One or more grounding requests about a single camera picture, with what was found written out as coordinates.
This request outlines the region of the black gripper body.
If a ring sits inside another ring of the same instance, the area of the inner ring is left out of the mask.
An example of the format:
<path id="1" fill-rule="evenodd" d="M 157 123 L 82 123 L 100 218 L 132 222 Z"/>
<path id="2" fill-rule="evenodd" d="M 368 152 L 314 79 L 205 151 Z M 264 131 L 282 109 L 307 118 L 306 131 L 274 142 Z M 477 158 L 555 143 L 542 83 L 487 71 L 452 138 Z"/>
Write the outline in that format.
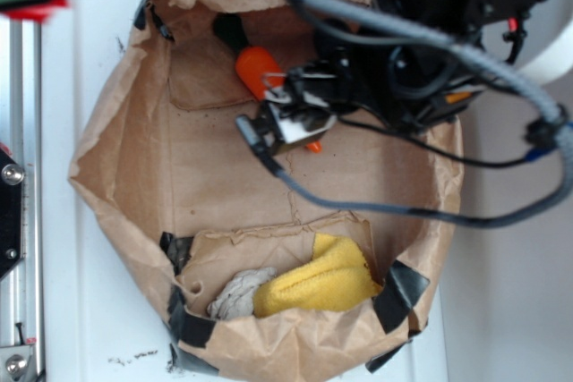
<path id="1" fill-rule="evenodd" d="M 363 109 L 394 132 L 421 134 L 454 120 L 483 91 L 442 50 L 353 33 L 339 20 L 320 21 L 313 43 L 317 60 L 286 77 L 286 118 L 308 132 Z"/>

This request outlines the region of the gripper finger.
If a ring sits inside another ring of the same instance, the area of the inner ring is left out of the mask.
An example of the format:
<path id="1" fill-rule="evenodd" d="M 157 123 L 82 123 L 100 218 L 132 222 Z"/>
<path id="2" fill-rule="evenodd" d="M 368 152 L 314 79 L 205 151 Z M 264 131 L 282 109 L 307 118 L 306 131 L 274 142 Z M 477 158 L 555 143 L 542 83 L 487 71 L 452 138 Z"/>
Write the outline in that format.
<path id="1" fill-rule="evenodd" d="M 275 103 L 287 103 L 291 97 L 285 90 L 286 75 L 283 72 L 264 72 L 261 75 L 261 99 Z"/>
<path id="2" fill-rule="evenodd" d="M 285 105 L 262 102 L 257 114 L 257 132 L 272 155 L 299 147 L 319 154 L 320 139 L 335 122 L 335 115 L 320 109 L 288 112 Z"/>

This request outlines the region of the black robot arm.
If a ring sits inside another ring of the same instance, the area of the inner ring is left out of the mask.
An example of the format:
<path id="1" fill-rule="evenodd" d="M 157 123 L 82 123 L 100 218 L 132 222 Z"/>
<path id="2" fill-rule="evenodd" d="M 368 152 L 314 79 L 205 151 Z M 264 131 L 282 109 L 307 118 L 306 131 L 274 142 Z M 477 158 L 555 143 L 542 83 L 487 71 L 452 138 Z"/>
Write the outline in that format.
<path id="1" fill-rule="evenodd" d="M 268 92 L 254 123 L 271 154 L 320 137 L 363 109 L 384 134 L 414 140 L 453 120 L 485 86 L 503 87 L 463 47 L 480 48 L 483 27 L 505 21 L 513 64 L 524 22 L 544 0 L 372 0 L 369 9 L 336 0 L 288 0 L 315 29 L 318 59 L 292 68 Z"/>

